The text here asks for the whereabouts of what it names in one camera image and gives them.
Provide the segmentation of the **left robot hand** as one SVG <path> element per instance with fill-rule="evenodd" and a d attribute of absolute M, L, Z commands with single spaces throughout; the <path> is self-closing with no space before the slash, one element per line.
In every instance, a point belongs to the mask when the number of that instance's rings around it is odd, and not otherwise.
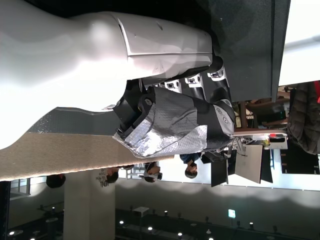
<path fill-rule="evenodd" d="M 60 108 L 115 112 L 114 139 L 138 158 L 225 148 L 235 113 L 211 36 L 118 12 L 62 18 L 23 0 L 0 3 L 0 147 Z"/>

